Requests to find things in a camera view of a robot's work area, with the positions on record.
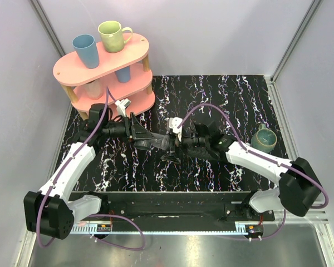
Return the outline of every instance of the cup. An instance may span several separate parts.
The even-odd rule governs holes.
[[[80,60],[87,68],[96,68],[99,65],[98,49],[92,35],[79,35],[73,39],[72,44]]]
[[[115,75],[119,82],[128,82],[131,79],[130,66],[115,71]]]
[[[263,123],[258,126],[258,131],[251,138],[251,146],[265,153],[270,153],[276,146],[276,143],[276,134]]]
[[[125,44],[132,38],[132,29],[129,27],[121,28],[117,21],[105,21],[99,25],[98,31],[101,36],[102,44],[109,53],[116,53],[124,49]],[[131,35],[124,40],[123,32],[130,31]]]
[[[84,85],[84,89],[88,97],[91,99],[99,99],[104,94],[104,91],[102,89],[99,79],[86,83]]]

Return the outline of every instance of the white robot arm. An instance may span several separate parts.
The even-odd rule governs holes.
[[[268,210],[287,209],[295,215],[304,216],[320,194],[319,189],[312,183],[297,176],[288,168],[295,168],[305,173],[319,184],[306,160],[298,158],[296,161],[291,161],[262,153],[244,143],[240,144],[229,135],[221,134],[212,124],[195,125],[196,132],[191,137],[187,137],[185,133],[175,129],[175,125],[180,122],[179,118],[171,118],[176,123],[170,121],[171,131],[167,136],[148,132],[139,124],[133,113],[130,114],[131,118],[123,117],[120,122],[105,121],[92,141],[85,144],[74,156],[74,152],[82,146],[89,135],[89,129],[94,128],[98,121],[101,106],[96,105],[98,105],[94,105],[96,112],[92,112],[92,109],[90,111],[87,129],[80,131],[77,142],[72,144],[61,166],[39,192],[29,192],[25,196],[24,209],[29,231],[36,231],[38,208],[49,191],[40,221],[42,234],[64,239],[74,223],[91,214],[107,213],[106,210],[102,211],[104,200],[98,194],[85,195],[73,202],[68,201],[74,185],[94,159],[97,151],[103,147],[106,138],[125,137],[138,149],[148,150],[155,146],[167,150],[167,154],[162,157],[163,160],[180,162],[175,150],[181,149],[190,157],[237,164],[266,177],[277,185],[277,188],[272,190],[251,192],[246,198],[247,201],[240,206],[242,212],[247,209],[246,213],[261,214]],[[253,152],[257,152],[262,157],[256,156]],[[56,176],[63,166],[65,168],[56,182]]]

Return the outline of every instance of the black tabletop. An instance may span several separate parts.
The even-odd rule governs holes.
[[[155,105],[137,118],[149,131],[166,134],[169,117],[184,117],[199,103],[212,103],[230,117],[244,142],[250,142],[260,123],[278,138],[272,155],[287,157],[272,102],[263,76],[154,76]],[[214,120],[232,134],[216,110],[198,109],[187,121]],[[58,163],[67,154],[82,120],[72,109]],[[75,191],[251,191],[273,188],[261,175],[233,164],[184,156],[181,164],[161,161],[164,151],[139,151],[121,140],[107,140],[83,172]]]

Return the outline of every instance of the shelf tier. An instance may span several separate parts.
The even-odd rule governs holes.
[[[118,53],[105,51],[102,42],[96,44],[99,54],[99,66],[86,68],[76,52],[61,57],[53,67],[56,80],[66,86],[79,86],[141,61],[149,52],[149,42],[137,33],[132,35],[124,49]]]
[[[155,93],[152,92],[151,94],[148,95],[146,89],[144,89],[134,95],[129,96],[129,100],[131,101],[131,104],[127,107],[126,114],[130,117],[130,112],[133,112],[135,113],[135,115],[138,115],[152,108],[152,106],[155,103]],[[105,103],[105,101],[101,102],[99,100],[95,100],[94,103]],[[89,109],[80,110],[79,108],[75,106],[75,104],[76,103],[73,103],[72,105],[78,111],[87,112],[87,113],[89,112]],[[115,105],[110,105],[109,108],[112,109],[113,118],[118,115]]]
[[[86,94],[84,85],[77,86],[74,89],[74,93],[78,97],[78,101],[73,104],[73,107],[79,111],[89,112],[91,105],[96,103],[105,103],[106,99],[106,86],[109,87],[111,94],[116,100],[127,98],[136,94],[139,91],[146,89],[152,83],[152,71],[144,72],[144,67],[140,63],[136,63],[130,66],[131,80],[126,83],[121,83],[117,80],[115,73],[108,74],[100,78],[101,86],[104,90],[104,94],[99,99],[91,99]],[[111,97],[109,97],[109,105],[113,103]]]

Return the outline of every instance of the silver metal floor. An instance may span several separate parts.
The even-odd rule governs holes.
[[[266,225],[266,235],[275,225]],[[109,236],[109,241],[138,247],[139,236]],[[146,236],[147,247],[133,252],[94,243],[88,236],[71,235],[55,240],[48,249],[35,246],[30,267],[197,267],[326,266],[315,229],[311,225],[286,225],[275,238],[241,242],[218,236]]]

